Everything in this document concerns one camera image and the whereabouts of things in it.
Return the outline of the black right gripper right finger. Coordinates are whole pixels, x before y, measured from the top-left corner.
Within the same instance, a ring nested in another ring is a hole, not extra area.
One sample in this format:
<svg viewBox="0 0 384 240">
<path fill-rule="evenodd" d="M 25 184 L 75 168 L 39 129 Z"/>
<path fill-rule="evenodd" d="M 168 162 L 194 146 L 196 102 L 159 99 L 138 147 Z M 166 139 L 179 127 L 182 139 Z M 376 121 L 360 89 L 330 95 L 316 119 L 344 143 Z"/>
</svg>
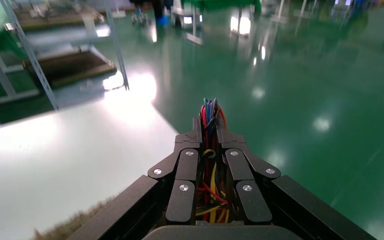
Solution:
<svg viewBox="0 0 384 240">
<path fill-rule="evenodd" d="M 217 142 L 227 165 L 226 190 L 229 222 L 245 225 L 269 225 L 272 213 L 262 189 L 281 176 L 272 164 L 251 153 L 242 135 L 229 132 L 223 120 L 216 124 Z"/>
</svg>

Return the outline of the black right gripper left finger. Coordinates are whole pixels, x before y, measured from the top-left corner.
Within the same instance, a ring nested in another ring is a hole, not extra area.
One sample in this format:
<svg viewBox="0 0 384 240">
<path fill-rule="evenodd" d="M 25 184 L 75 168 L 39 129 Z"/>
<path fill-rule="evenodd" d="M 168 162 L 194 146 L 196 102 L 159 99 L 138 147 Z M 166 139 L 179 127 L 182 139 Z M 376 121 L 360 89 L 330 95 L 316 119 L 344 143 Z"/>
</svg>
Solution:
<svg viewBox="0 0 384 240">
<path fill-rule="evenodd" d="M 147 171 L 148 177 L 161 184 L 168 224 L 195 223 L 201 149 L 202 124 L 194 118 L 192 130 L 175 137 L 173 152 Z"/>
</svg>

